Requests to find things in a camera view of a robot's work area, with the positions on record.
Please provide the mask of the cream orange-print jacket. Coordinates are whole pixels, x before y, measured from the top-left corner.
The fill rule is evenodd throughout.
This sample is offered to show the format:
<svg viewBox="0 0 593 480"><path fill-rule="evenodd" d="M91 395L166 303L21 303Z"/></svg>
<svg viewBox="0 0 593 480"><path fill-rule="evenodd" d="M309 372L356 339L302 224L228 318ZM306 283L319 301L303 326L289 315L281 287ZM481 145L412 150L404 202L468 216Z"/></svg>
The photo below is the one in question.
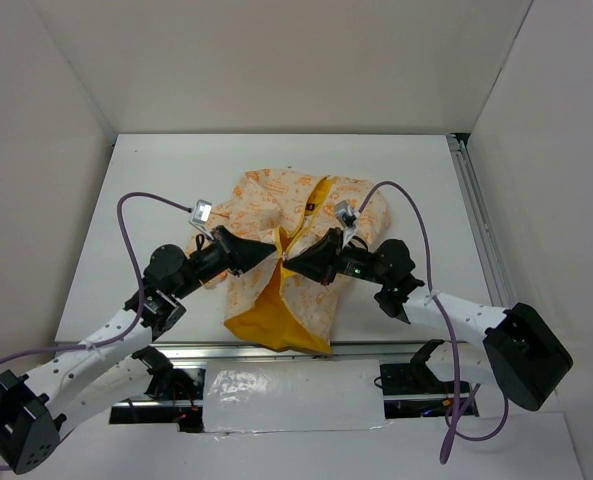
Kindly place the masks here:
<svg viewBox="0 0 593 480"><path fill-rule="evenodd" d="M389 227L390 213L372 188L368 180L344 176L277 168L245 172L231 197L213 207L208 225L277 250L248 273L222 273L209 282L227 287L225 327L274 350L330 352L338 303L350 280L326 279L330 256L306 251L341 227L335 215L341 202L357 210L357 236L373 246Z"/></svg>

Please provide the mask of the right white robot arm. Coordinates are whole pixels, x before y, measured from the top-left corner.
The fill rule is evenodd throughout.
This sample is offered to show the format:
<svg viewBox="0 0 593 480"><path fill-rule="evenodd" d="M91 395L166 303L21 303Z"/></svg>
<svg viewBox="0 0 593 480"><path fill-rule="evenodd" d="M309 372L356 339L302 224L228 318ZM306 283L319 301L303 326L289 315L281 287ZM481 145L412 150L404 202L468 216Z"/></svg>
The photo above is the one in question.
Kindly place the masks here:
<svg viewBox="0 0 593 480"><path fill-rule="evenodd" d="M459 347L439 352L432 346L412 369L424 392L436 391L453 378L448 361L457 359L471 383L497 384L518 407L539 410L571 370L573 360L541 315L531 306L493 307L429 289L413 275L407 245L384 241L375 251L346 246L343 232L331 228L314 245L287 255L284 266L328 286L344 275L379 285L374 298L390 318L429 328Z"/></svg>

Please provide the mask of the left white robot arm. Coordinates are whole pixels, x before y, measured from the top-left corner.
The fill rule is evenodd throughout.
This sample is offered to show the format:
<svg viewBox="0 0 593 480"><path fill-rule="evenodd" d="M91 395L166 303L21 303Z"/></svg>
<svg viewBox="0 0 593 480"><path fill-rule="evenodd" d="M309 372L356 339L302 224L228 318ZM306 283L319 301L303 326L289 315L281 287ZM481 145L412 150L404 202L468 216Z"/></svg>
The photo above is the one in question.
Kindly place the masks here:
<svg viewBox="0 0 593 480"><path fill-rule="evenodd" d="M0 374L0 456L7 468L32 471L79 424L117 402L169 394L180 372L152 343L185 314L181 299L225 271L252 270L277 250L223 226L211 237L191 255L159 247L144 270L144 290L99 330L20 376Z"/></svg>

